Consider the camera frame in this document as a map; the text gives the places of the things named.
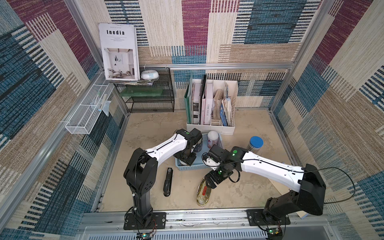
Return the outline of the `light blue plastic basket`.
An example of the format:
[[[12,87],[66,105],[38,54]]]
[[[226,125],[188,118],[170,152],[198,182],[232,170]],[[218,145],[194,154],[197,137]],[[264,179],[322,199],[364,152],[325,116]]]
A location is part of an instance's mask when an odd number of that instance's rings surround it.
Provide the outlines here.
[[[175,165],[179,169],[179,171],[209,169],[209,167],[206,166],[202,160],[202,155],[204,153],[209,152],[210,150],[210,148],[208,147],[208,134],[203,134],[202,137],[203,137],[202,150],[196,153],[196,159],[194,160],[191,166],[183,165],[179,159],[175,158]]]

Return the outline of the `white lid can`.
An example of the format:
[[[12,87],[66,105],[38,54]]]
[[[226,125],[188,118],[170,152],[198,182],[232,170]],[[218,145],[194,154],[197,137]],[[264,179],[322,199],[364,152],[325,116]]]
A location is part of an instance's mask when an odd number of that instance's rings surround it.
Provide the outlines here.
[[[207,134],[207,145],[211,149],[214,145],[217,145],[220,140],[219,133],[216,131],[210,131]]]

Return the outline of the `blue lid clear canister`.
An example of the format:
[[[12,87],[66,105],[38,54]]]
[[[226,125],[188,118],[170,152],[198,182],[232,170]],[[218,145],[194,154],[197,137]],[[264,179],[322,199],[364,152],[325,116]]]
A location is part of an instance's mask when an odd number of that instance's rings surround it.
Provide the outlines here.
[[[257,153],[264,145],[264,141],[262,138],[253,136],[250,138],[249,145],[247,149],[250,152]]]

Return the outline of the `gold oval sardine tin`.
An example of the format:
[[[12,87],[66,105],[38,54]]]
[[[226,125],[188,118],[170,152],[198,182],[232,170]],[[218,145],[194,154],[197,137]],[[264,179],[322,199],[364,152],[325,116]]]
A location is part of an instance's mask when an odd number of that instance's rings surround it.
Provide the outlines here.
[[[199,206],[205,206],[210,199],[211,192],[212,188],[207,185],[206,179],[203,178],[197,190],[197,204]]]

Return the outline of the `silver top dark can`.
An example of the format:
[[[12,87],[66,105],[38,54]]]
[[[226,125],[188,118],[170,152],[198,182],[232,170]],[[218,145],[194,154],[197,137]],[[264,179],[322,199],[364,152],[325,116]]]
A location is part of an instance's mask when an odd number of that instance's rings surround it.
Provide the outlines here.
[[[199,153],[203,148],[203,138],[201,138],[198,143],[195,145],[194,153]]]

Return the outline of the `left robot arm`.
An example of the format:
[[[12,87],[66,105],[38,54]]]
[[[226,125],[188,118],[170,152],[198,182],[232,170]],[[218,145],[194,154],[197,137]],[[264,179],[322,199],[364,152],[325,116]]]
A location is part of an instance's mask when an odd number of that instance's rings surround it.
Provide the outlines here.
[[[170,157],[175,157],[187,166],[196,159],[194,148],[202,141],[201,131],[194,128],[175,131],[172,137],[147,150],[137,148],[124,171],[124,178],[133,195],[131,215],[125,217],[125,230],[150,229],[154,224],[150,190],[154,186],[158,167]]]

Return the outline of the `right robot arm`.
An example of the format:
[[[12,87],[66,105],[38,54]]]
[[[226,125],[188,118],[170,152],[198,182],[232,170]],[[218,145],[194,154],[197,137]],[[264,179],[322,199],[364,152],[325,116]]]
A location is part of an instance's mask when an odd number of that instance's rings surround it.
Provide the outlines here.
[[[212,189],[230,179],[234,172],[260,175],[289,189],[284,195],[269,198],[261,212],[249,217],[255,224],[287,223],[286,215],[299,211],[315,216],[323,214],[327,186],[320,170],[313,165],[286,165],[261,157],[247,149],[233,147],[228,151],[217,145],[202,155],[202,161],[212,169],[205,176],[207,186]]]

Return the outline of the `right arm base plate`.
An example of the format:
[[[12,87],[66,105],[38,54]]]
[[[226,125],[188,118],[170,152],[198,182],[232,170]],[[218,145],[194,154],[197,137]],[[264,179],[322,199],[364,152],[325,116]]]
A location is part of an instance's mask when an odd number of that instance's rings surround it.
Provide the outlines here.
[[[246,213],[250,226],[284,226],[291,224],[288,216],[276,218],[269,214],[265,215],[262,209],[248,209]]]

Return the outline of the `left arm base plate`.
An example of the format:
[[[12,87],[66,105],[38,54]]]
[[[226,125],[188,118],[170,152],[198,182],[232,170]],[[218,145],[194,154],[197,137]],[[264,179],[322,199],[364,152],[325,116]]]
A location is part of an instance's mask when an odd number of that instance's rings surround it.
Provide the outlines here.
[[[140,218],[133,213],[126,213],[124,217],[124,230],[159,230],[165,229],[167,214],[154,212],[145,218]]]

